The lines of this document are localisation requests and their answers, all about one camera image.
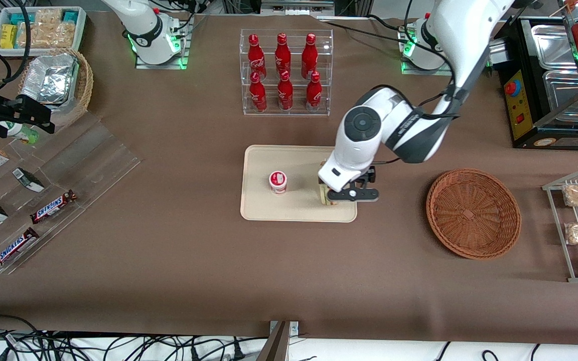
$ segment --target brown table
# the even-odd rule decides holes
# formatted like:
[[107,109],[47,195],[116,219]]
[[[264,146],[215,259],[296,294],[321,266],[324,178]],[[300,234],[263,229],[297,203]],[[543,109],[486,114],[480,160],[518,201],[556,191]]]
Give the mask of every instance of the brown table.
[[[578,284],[566,282],[539,188],[578,171],[578,151],[513,149],[496,77],[479,79],[429,162],[379,169],[381,199],[359,204],[354,222],[249,222],[239,214],[248,146],[331,146],[374,85],[417,102],[447,78],[403,76],[396,43],[334,28],[331,116],[245,117],[240,28],[330,26],[212,16],[193,34],[186,71],[145,71],[133,69],[115,14],[90,20],[90,110],[143,161],[25,267],[0,275],[0,312],[39,329],[262,335],[286,318],[316,337],[578,343]],[[391,156],[383,147],[377,158]],[[457,167],[494,174],[518,200],[520,239],[497,260],[452,254],[427,224],[429,185]]]

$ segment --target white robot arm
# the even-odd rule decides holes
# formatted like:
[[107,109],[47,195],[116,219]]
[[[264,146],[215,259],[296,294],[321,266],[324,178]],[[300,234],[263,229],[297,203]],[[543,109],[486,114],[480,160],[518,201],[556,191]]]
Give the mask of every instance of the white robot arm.
[[[333,190],[328,194],[332,200],[378,198],[376,190],[359,192],[354,183],[370,169],[381,142],[408,163],[424,162],[436,153],[453,114],[463,105],[488,60],[490,34],[496,22],[512,3],[514,0],[436,0],[429,19],[419,24],[417,39],[419,44],[443,51],[454,69],[454,81],[432,112],[436,115],[425,114],[388,85],[363,95],[343,117],[336,146],[318,172]],[[422,63],[440,59],[433,53],[427,57],[433,61]],[[442,64],[442,59],[436,61],[437,67]]]
[[102,0],[126,28],[138,57],[148,64],[162,64],[181,50],[180,21],[156,14],[149,0]]

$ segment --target coca-cola bottle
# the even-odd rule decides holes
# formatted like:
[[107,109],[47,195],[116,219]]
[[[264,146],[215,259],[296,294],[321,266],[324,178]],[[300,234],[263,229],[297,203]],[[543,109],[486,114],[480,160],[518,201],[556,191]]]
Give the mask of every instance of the coca-cola bottle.
[[266,110],[266,93],[264,92],[264,85],[260,82],[260,75],[258,73],[251,73],[251,85],[249,86],[251,93],[251,100],[255,106],[256,112],[264,112]]
[[287,35],[285,33],[278,34],[278,46],[275,49],[275,68],[278,70],[278,74],[288,71],[291,75],[291,51],[287,46]]
[[321,104],[321,94],[323,86],[321,85],[321,74],[318,71],[312,71],[312,80],[307,84],[307,111],[315,113]]
[[309,79],[309,77],[312,75],[312,71],[316,69],[316,64],[318,64],[316,35],[309,33],[307,34],[307,44],[305,45],[305,50],[303,50],[303,67],[301,69],[301,75],[303,78]]
[[260,80],[266,78],[266,66],[264,66],[264,51],[260,48],[260,43],[256,34],[249,35],[249,64],[251,71],[258,73]]
[[282,110],[289,110],[294,105],[294,85],[289,80],[289,71],[280,73],[278,83],[278,107]]

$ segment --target woven basket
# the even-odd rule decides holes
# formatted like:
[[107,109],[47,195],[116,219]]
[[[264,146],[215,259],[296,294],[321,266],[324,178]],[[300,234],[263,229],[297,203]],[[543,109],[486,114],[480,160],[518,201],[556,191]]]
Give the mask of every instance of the woven basket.
[[[79,53],[78,51],[74,51],[69,48],[59,48],[59,49],[52,49],[50,51],[50,55],[60,55],[60,54],[70,54],[76,57],[80,61],[80,69],[77,74],[77,83],[75,85],[75,99],[77,103],[73,110],[67,112],[66,114],[59,114],[51,117],[51,121],[55,123],[57,126],[67,126],[79,119],[88,109],[88,105],[90,102],[90,95],[92,94],[92,69],[90,65],[86,61],[86,58]],[[21,75],[21,83],[19,83],[19,92],[21,93],[21,89],[24,86],[24,82],[26,80],[26,75],[28,75],[28,66],[26,66],[25,70]]]
[[454,253],[472,260],[502,256],[521,231],[521,214],[512,193],[477,169],[441,175],[429,189],[426,210],[436,237]]

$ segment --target red button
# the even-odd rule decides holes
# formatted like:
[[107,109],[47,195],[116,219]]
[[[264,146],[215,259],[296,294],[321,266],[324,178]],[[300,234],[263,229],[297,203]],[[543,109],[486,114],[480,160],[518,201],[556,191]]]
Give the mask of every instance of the red button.
[[516,84],[514,82],[505,84],[505,94],[512,95],[516,92]]

